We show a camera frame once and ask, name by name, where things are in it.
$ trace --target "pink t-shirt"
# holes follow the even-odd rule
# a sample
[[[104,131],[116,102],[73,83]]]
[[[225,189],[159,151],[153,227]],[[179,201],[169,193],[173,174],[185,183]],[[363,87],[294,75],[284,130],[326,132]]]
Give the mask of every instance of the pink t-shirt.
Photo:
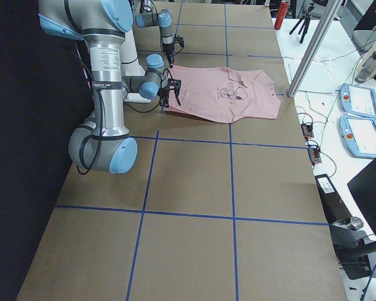
[[[243,117],[277,118],[280,100],[274,92],[274,82],[261,70],[174,66],[171,73],[181,80],[181,106],[170,93],[166,111],[223,123]]]

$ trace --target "tripod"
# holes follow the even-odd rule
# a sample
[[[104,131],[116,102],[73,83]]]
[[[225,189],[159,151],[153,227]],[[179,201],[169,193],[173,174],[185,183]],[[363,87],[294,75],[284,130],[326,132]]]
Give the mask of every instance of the tripod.
[[[309,23],[311,22],[312,11],[313,11],[314,8],[315,8],[315,2],[312,2],[311,6],[308,8],[308,12],[302,15],[302,17],[295,24],[294,28],[290,31],[290,34],[292,34],[294,32],[294,30],[298,27],[298,25],[300,25],[301,22],[304,21],[304,23],[301,26],[300,31],[298,32],[298,34],[301,34],[301,32],[303,31],[301,39],[300,39],[300,44],[302,44],[303,39],[308,32]]]

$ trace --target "red can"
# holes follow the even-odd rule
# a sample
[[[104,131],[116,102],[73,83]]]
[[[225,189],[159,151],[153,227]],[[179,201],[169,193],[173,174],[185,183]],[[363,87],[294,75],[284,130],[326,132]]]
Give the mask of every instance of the red can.
[[[281,24],[283,23],[284,17],[287,14],[287,9],[288,9],[288,2],[282,1],[280,3],[280,7],[278,8],[277,18],[274,24],[275,30],[279,30],[281,28]]]

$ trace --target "computer monitor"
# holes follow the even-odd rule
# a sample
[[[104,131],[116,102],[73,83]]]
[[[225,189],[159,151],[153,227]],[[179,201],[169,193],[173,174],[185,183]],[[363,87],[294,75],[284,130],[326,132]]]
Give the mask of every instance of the computer monitor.
[[[348,183],[348,188],[376,235],[376,158]]]

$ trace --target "white table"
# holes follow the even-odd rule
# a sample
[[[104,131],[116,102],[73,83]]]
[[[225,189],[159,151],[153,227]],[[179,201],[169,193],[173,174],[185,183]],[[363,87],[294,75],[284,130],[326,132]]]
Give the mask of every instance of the white table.
[[[298,66],[318,24],[318,20],[311,20],[308,34],[305,36],[305,40],[301,45],[299,43],[300,36],[297,34],[300,26],[292,35],[289,35],[290,30],[297,21],[297,19],[285,19],[281,29],[276,31],[281,54],[285,60],[289,81],[291,81],[293,74],[292,69],[295,68],[296,65]],[[347,205],[348,210],[353,216],[358,216],[365,221],[365,218],[348,190],[347,183],[371,160],[351,157],[338,133],[338,119],[343,115],[343,111],[338,103],[338,90],[341,84],[352,82],[352,75],[350,75],[351,70],[357,64],[359,58],[358,52],[340,22],[334,21],[315,56],[311,70],[306,75],[306,83],[300,87],[300,89],[305,88],[307,91],[319,93],[300,91],[295,95],[295,104],[298,113],[306,112],[310,114],[314,122],[325,122],[326,118],[318,113],[327,116],[330,110],[332,110],[324,130],[323,141],[322,132],[324,125],[322,123],[314,124],[314,140],[319,144],[321,143],[321,150],[328,154],[337,164],[337,171],[335,175],[331,177],[331,180],[344,203]],[[374,88],[376,91],[376,82],[374,80],[369,80],[362,85]],[[300,121],[302,121],[304,115],[301,114],[298,117]],[[310,121],[310,118],[305,117],[304,121]],[[323,154],[321,155],[321,159],[322,163],[316,165],[314,168],[314,175],[324,173],[328,175],[333,174],[335,169],[333,162]],[[363,230],[366,234],[372,233],[367,223],[365,223]],[[368,278],[350,280],[344,271],[342,271],[342,277],[348,299],[359,300],[362,289],[366,286]],[[368,289],[365,301],[369,300],[376,300],[376,278],[372,280]]]

